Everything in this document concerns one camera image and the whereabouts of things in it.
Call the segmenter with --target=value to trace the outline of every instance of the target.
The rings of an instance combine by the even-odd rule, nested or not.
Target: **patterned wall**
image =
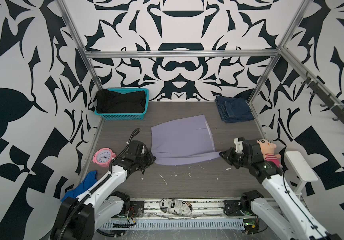
[[[344,0],[315,0],[289,49],[344,103]],[[303,197],[311,213],[344,239],[344,125],[323,108],[303,79],[281,58],[253,103],[258,119],[277,149],[300,151],[318,175]],[[293,186],[294,170],[281,161]]]
[[[275,49],[300,0],[66,0],[87,50]],[[248,98],[268,57],[95,59],[104,87],[160,101]]]
[[[52,0],[0,0],[0,239],[40,239],[77,181],[96,89]]]

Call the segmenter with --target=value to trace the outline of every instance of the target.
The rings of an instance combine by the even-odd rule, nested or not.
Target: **table surface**
[[[225,151],[232,147],[235,137],[248,140],[261,138],[255,121],[228,124],[222,122],[214,102],[149,102],[143,120],[105,121],[95,151],[108,147],[114,153],[120,153],[131,132],[137,127],[141,132],[133,140],[142,141],[151,149],[152,126],[201,114],[205,115],[213,133],[216,151]],[[108,170],[92,162],[88,168],[89,171],[98,171],[98,179]],[[144,175],[140,171],[130,175],[117,190],[138,199],[231,198],[240,197],[243,192],[251,190],[258,190],[263,196],[270,197],[247,169],[237,170],[220,157],[181,166],[152,164],[145,170]]]

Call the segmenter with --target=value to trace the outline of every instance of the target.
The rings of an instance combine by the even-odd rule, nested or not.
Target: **clock face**
[[[110,151],[104,150],[104,151],[100,152],[98,154],[98,156],[96,156],[96,159],[99,163],[105,163],[111,159],[111,156],[112,156],[112,154]]]

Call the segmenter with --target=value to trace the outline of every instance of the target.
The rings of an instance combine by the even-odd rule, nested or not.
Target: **robotic arm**
[[[337,234],[328,233],[304,207],[286,182],[284,172],[273,162],[264,161],[260,145],[256,141],[248,141],[241,137],[235,139],[235,145],[236,148],[231,147],[219,155],[237,169],[248,168],[251,175],[276,200],[288,220],[270,207],[256,190],[243,193],[240,200],[242,213],[254,213],[261,217],[282,240],[341,239]]]
[[[133,172],[139,170],[144,174],[145,169],[156,160],[144,143],[132,141],[139,132],[140,129],[136,129],[131,134],[129,144],[111,162],[111,171],[76,199],[68,197],[64,200],[52,228],[51,240],[90,240],[109,218],[126,215],[129,196],[118,191],[112,194],[113,190]]]

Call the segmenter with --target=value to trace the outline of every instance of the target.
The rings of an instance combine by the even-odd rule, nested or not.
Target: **doll face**
[[[257,140],[261,147],[262,154],[274,153],[274,149],[277,147],[276,144],[266,139]]]

